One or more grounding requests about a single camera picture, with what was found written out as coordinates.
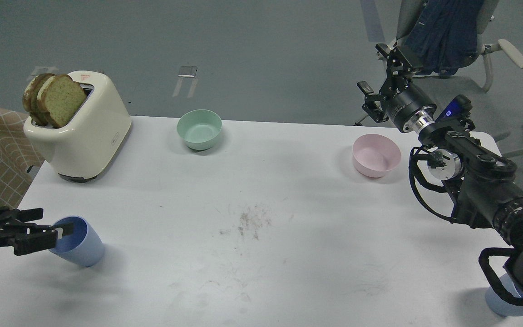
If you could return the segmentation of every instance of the green bowl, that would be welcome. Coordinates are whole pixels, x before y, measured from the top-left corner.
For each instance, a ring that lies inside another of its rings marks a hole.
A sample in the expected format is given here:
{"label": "green bowl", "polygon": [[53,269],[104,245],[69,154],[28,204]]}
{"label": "green bowl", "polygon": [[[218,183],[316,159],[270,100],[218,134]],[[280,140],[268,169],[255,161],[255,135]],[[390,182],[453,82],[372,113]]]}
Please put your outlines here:
{"label": "green bowl", "polygon": [[206,150],[219,141],[222,119],[211,110],[187,112],[177,123],[177,133],[191,149]]}

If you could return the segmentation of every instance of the blue plastic cup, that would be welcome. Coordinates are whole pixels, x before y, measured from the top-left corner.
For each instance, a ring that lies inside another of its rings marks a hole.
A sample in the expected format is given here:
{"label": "blue plastic cup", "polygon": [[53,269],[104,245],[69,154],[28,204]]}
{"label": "blue plastic cup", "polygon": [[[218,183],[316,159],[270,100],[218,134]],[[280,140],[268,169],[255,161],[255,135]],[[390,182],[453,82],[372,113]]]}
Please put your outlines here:
{"label": "blue plastic cup", "polygon": [[57,240],[49,249],[62,259],[84,267],[95,265],[104,256],[104,244],[92,226],[82,217],[71,216],[58,220],[54,225],[74,223],[74,232]]}
{"label": "blue plastic cup", "polygon": [[[500,277],[502,285],[515,297],[522,297],[521,291],[516,288],[514,282],[508,276],[508,274]],[[515,306],[508,302],[505,302],[493,291],[493,288],[488,288],[485,292],[485,301],[488,303],[488,307],[492,309],[498,315],[504,317],[520,317],[523,316],[523,307]]]}

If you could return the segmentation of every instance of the white toaster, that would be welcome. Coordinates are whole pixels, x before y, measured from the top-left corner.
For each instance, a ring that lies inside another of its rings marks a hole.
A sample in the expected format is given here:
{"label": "white toaster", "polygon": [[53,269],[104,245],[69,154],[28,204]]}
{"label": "white toaster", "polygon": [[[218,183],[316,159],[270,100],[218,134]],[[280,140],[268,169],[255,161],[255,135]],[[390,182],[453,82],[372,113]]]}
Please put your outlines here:
{"label": "white toaster", "polygon": [[55,129],[38,126],[28,117],[23,132],[56,173],[83,183],[108,166],[132,120],[108,76],[86,70],[68,75],[88,94],[70,122]]}

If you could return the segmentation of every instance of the pink bowl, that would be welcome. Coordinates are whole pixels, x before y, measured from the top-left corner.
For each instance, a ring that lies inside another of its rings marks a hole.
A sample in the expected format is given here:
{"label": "pink bowl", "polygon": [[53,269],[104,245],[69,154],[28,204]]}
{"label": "pink bowl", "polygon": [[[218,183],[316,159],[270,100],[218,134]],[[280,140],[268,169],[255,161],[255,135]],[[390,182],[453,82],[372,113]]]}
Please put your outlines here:
{"label": "pink bowl", "polygon": [[388,137],[366,134],[352,146],[353,163],[361,174],[373,178],[385,176],[401,161],[399,147]]}

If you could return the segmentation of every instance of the table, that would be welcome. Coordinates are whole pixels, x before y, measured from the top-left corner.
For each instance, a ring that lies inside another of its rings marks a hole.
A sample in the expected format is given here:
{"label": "table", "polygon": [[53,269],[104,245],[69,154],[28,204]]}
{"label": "table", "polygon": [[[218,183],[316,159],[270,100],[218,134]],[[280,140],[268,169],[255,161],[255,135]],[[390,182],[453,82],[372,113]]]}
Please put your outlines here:
{"label": "table", "polygon": [[[498,234],[441,221],[411,193],[414,133],[224,121],[220,143],[195,152],[176,122],[134,117],[86,184],[42,166],[20,209],[85,217],[106,255],[81,268],[0,248],[0,327],[523,325],[485,304],[477,258],[505,246]],[[383,178],[352,166],[368,133],[401,149]],[[446,195],[424,196],[450,211]]]}

